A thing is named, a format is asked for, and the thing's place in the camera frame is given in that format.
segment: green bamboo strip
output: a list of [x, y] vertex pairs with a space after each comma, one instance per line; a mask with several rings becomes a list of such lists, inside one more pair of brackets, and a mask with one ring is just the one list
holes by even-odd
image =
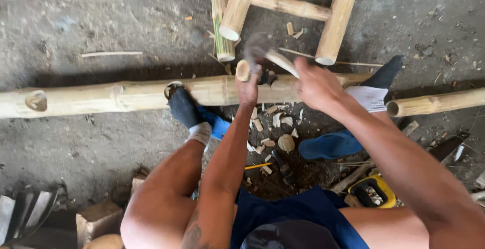
[[211, 0], [212, 1], [212, 21], [214, 22], [215, 49], [217, 59], [222, 62], [232, 61], [236, 57], [234, 42], [230, 41], [219, 33], [219, 27], [226, 10], [228, 0]]

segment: sock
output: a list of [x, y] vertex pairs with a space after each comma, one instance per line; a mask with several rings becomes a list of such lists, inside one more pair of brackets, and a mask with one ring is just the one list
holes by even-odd
[[212, 134], [212, 126], [204, 121], [189, 92], [183, 87], [177, 88], [168, 100], [168, 105], [172, 115], [189, 129], [188, 140], [197, 140], [207, 146]]
[[354, 97], [369, 113], [385, 111], [384, 97], [402, 66], [403, 56], [394, 56], [372, 77], [359, 86], [348, 87], [345, 92]]

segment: bamboo pole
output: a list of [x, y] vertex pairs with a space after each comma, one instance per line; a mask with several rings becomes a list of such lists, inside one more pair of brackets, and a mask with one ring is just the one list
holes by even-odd
[[325, 23], [315, 60], [323, 65], [335, 64], [355, 0], [333, 0], [332, 16]]
[[216, 47], [217, 59], [222, 62], [232, 61], [236, 58], [234, 42], [230, 41], [219, 33], [219, 27], [226, 11], [228, 0], [211, 0], [212, 1], [212, 21], [214, 23], [214, 41]]
[[[344, 86], [358, 85], [369, 73], [337, 74]], [[0, 93], [0, 118], [34, 118], [78, 114], [130, 112], [168, 108], [164, 91], [173, 80], [118, 82], [60, 88], [25, 88]], [[180, 80], [204, 106], [239, 103], [234, 76]], [[300, 102], [292, 75], [280, 75], [271, 86], [260, 85], [258, 103]]]
[[332, 15], [328, 7], [299, 0], [251, 0], [251, 4], [319, 21], [327, 21]]
[[229, 40], [237, 41], [243, 29], [251, 0], [229, 0], [219, 32]]
[[433, 113], [485, 105], [485, 87], [449, 94], [396, 99], [386, 104], [391, 117]]

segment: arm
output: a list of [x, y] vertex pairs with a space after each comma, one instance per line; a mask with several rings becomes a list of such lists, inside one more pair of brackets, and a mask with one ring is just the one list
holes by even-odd
[[182, 242], [183, 249], [229, 247], [234, 221], [234, 201], [244, 174], [251, 113], [258, 99], [256, 79], [242, 83], [239, 109], [204, 172], [199, 200]]
[[485, 215], [464, 186], [419, 145], [345, 94], [335, 74], [297, 59], [300, 98], [341, 122], [365, 147], [386, 182], [418, 215], [431, 247], [482, 246]]

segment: black sock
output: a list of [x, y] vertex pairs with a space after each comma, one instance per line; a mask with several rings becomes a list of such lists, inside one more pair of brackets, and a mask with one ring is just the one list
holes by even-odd
[[388, 63], [382, 66], [372, 77], [361, 83], [359, 86], [369, 86], [380, 89], [391, 87], [397, 72], [403, 66], [404, 56], [394, 56]]
[[188, 129], [204, 122], [202, 115], [189, 92], [183, 87], [178, 87], [168, 100], [170, 112]]

